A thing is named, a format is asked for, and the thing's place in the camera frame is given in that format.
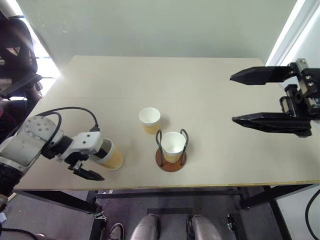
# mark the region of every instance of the black cable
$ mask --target black cable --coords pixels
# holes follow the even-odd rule
[[[26,230],[22,230],[22,229],[17,229],[17,228],[2,228],[3,232],[15,232],[15,233],[21,233],[21,234],[26,234],[29,237],[31,237],[34,240],[38,240],[37,236],[34,235],[33,233],[26,231]]]
[[[316,191],[315,194],[311,197],[311,199],[309,200],[308,204],[306,205],[305,213],[304,213],[306,226],[307,226],[310,234],[312,235],[312,237],[315,240],[319,240],[319,238],[315,235],[315,233],[312,231],[312,228],[310,226],[310,223],[309,223],[309,210],[310,210],[311,204],[313,203],[313,201],[316,199],[316,197],[319,194],[320,194],[320,189],[318,191]]]
[[[60,113],[55,112],[55,111],[53,111],[53,112],[42,112],[42,113],[38,114],[37,116],[45,117],[45,116],[49,116],[49,115],[57,115],[58,123],[57,123],[57,125],[55,127],[55,130],[52,133],[51,137],[48,139],[48,141],[46,141],[46,144],[43,146],[42,149],[45,149],[49,144],[51,144],[51,141],[52,141],[52,139],[54,139],[55,135],[59,131],[60,126],[61,126],[61,122],[62,122],[62,117],[61,117]]]
[[[93,120],[94,120],[94,124],[95,126],[99,126],[98,125],[98,121],[97,121],[97,118],[96,116],[94,115],[94,113],[84,107],[79,107],[79,106],[65,106],[65,107],[59,107],[59,108],[55,108],[55,109],[51,109],[51,110],[48,110],[48,111],[44,111],[42,113],[39,113],[38,115],[42,115],[42,114],[47,114],[47,113],[51,113],[51,112],[54,112],[54,111],[60,111],[60,110],[66,110],[66,109],[79,109],[79,110],[83,110],[83,111],[86,111],[87,113],[89,113]]]
[[[8,135],[4,138],[4,140],[6,140],[7,138],[13,136],[18,131],[18,129],[21,127],[22,124],[23,124],[23,122],[21,122],[14,129],[12,129],[12,131],[8,133]]]

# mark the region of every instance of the chair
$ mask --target chair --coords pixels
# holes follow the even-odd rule
[[[0,143],[22,123],[41,99],[36,56],[26,24],[0,11],[0,98],[24,97],[27,100],[0,102]]]

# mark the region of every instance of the wooden table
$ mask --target wooden table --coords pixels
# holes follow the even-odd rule
[[[101,134],[124,156],[116,171],[93,162],[84,168],[104,181],[80,178],[68,165],[39,157],[21,179],[23,190],[97,190],[201,186],[252,186],[316,183],[320,180],[319,133],[299,138],[242,127],[231,118],[280,112],[285,95],[277,83],[247,86],[230,75],[253,66],[257,58],[167,58],[75,56],[31,115],[66,106],[96,115]],[[186,129],[187,163],[165,172],[155,162],[154,135],[144,132],[138,113],[161,112],[162,131]],[[94,124],[79,110],[61,111],[61,129],[73,137]]]

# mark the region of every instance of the table leg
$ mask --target table leg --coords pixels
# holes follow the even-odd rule
[[[271,189],[271,187],[270,186],[264,186],[263,189],[265,191],[267,191],[267,190]],[[277,201],[276,200],[271,200],[269,202],[269,204],[270,204],[272,213],[274,215],[275,221],[278,224],[279,231],[280,231],[280,234],[282,236],[282,239],[283,240],[292,240],[290,232],[289,232],[287,224],[286,224],[286,221],[284,219],[284,216],[281,213],[281,210],[280,210],[280,208],[278,206]]]
[[[107,218],[100,212],[94,216],[89,240],[100,240],[101,233],[106,229]]]
[[[291,194],[295,191],[304,189],[311,186],[312,184],[300,184],[300,185],[282,185],[275,186],[267,189],[259,194],[242,199],[239,201],[241,209],[251,208],[260,204],[268,203],[276,198],[283,197],[284,195]]]
[[[99,211],[96,204],[95,191],[89,191],[88,201],[81,200],[62,191],[15,191],[18,194],[38,199],[40,201],[56,204],[65,208],[77,210],[87,214],[94,214]]]

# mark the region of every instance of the white paper cup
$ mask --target white paper cup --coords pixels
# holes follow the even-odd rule
[[[101,148],[107,152],[107,155],[104,158],[99,158],[96,155],[90,155],[89,159],[96,164],[100,164],[109,170],[117,170],[122,166],[124,162],[124,157],[114,143],[108,139],[102,139]]]
[[[181,157],[186,141],[179,132],[171,131],[163,135],[161,147],[165,160],[169,163],[176,163]]]
[[[160,117],[160,112],[154,107],[147,107],[139,112],[139,119],[143,124],[145,132],[148,134],[156,134],[160,129]]]

